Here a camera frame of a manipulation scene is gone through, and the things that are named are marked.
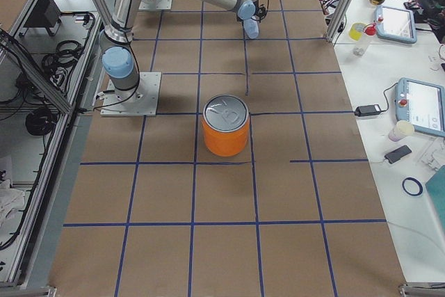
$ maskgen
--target white cup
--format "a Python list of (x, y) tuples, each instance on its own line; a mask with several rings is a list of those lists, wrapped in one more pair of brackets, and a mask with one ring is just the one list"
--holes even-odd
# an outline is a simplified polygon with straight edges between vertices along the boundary
[(414, 125), (408, 121), (398, 121), (394, 128), (389, 132), (388, 138), (393, 142), (398, 142), (400, 139), (411, 136), (414, 133)]

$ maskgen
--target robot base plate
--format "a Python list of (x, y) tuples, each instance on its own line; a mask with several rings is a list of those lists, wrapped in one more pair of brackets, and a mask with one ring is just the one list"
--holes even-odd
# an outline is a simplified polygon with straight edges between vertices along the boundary
[[(158, 107), (159, 86), (161, 85), (160, 72), (141, 72), (138, 92), (142, 97), (135, 102), (124, 102), (101, 109), (102, 116), (124, 117), (124, 116), (156, 116)], [(111, 80), (108, 83), (107, 90), (114, 90)], [(116, 95), (106, 95), (104, 106), (119, 102)]]
[(173, 0), (161, 0), (156, 3), (144, 3), (141, 1), (139, 11), (171, 10)]

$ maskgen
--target orange cylinder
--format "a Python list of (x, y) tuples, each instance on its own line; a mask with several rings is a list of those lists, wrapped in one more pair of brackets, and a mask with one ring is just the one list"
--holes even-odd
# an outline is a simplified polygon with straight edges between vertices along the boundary
[(249, 136), (249, 110), (233, 95), (217, 95), (204, 106), (204, 142), (217, 156), (234, 156), (243, 151)]

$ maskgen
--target touchscreen display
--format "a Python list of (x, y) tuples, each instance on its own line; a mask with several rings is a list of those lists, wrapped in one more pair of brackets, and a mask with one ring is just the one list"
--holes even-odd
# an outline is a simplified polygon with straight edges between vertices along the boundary
[(440, 89), (408, 81), (410, 122), (433, 130), (444, 130)]
[(412, 38), (410, 13), (395, 8), (382, 7), (383, 31), (386, 34)]

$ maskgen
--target tablet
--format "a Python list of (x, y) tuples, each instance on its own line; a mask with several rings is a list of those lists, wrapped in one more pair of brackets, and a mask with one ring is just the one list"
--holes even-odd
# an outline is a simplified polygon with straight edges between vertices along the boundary
[(401, 78), (396, 86), (396, 118), (416, 131), (445, 137), (445, 89), (443, 86)]
[(417, 42), (414, 15), (411, 10), (379, 5), (375, 9), (375, 21), (383, 17), (381, 24), (376, 26), (377, 36), (402, 43)]

